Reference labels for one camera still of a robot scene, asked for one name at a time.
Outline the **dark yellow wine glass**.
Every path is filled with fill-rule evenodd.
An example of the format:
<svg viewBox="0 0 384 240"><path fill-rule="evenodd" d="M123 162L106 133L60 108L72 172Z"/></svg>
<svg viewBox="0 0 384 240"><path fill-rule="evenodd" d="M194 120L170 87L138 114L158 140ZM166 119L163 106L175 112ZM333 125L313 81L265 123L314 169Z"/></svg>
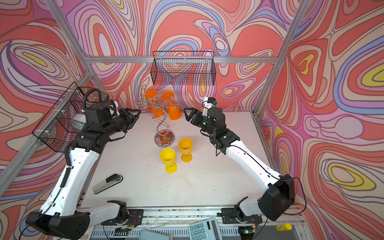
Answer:
<svg viewBox="0 0 384 240"><path fill-rule="evenodd" d="M193 141L189 138L184 138L179 141L178 146L182 154L181 160L184 163L189 163L193 159L193 156L191 154L193 150L193 145L194 145Z"/></svg>

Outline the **light yellow wine glass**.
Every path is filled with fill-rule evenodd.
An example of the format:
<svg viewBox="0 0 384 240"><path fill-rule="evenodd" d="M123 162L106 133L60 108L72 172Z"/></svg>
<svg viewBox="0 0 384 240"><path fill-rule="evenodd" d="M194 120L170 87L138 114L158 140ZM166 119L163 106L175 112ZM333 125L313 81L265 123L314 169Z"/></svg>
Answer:
<svg viewBox="0 0 384 240"><path fill-rule="evenodd" d="M163 149L160 153L160 158L165 165L165 171L169 174L173 174L177 171L176 164L176 152L171 148Z"/></svg>

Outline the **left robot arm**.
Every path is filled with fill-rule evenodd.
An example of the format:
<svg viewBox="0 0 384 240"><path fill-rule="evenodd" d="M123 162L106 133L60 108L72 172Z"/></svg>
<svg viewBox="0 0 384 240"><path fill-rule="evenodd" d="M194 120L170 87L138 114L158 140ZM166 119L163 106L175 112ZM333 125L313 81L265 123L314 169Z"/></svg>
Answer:
<svg viewBox="0 0 384 240"><path fill-rule="evenodd" d="M91 89L82 99L85 124L64 149L66 167L40 210L26 218L27 227L63 239L78 240L95 225L124 225L130 214L123 201L110 200L101 207L78 210L82 189L112 135L126 134L140 117L141 110L118 108L99 89Z"/></svg>

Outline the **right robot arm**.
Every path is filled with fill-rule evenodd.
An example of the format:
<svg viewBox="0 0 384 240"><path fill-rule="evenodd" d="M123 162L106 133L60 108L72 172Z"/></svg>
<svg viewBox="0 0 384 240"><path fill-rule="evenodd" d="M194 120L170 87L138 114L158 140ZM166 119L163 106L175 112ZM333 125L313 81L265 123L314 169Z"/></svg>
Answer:
<svg viewBox="0 0 384 240"><path fill-rule="evenodd" d="M258 184L263 191L260 197L239 203L240 213L245 216L264 215L276 221L295 202L295 182L290 175L281 175L263 163L240 137L227 128L226 116L221 108L210 107L204 111L184 109L186 120L201 129L211 144L234 160Z"/></svg>

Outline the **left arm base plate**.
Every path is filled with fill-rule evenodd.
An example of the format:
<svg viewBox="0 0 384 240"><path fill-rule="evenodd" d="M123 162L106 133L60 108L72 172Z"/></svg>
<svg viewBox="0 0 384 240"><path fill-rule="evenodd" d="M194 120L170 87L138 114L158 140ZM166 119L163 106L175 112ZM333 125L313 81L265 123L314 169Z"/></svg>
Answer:
<svg viewBox="0 0 384 240"><path fill-rule="evenodd" d="M143 219L143 209L128 209L126 213L119 213L114 219L101 223L102 226L131 226L141 225Z"/></svg>

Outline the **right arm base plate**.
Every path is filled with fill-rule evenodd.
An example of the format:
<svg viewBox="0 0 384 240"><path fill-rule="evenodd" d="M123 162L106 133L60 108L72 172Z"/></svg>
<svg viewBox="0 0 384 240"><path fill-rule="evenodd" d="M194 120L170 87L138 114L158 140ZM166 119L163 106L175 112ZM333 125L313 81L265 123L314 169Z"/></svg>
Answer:
<svg viewBox="0 0 384 240"><path fill-rule="evenodd" d="M238 208L222 208L217 216L224 224L253 224L258 226L263 222L261 215L246 216Z"/></svg>

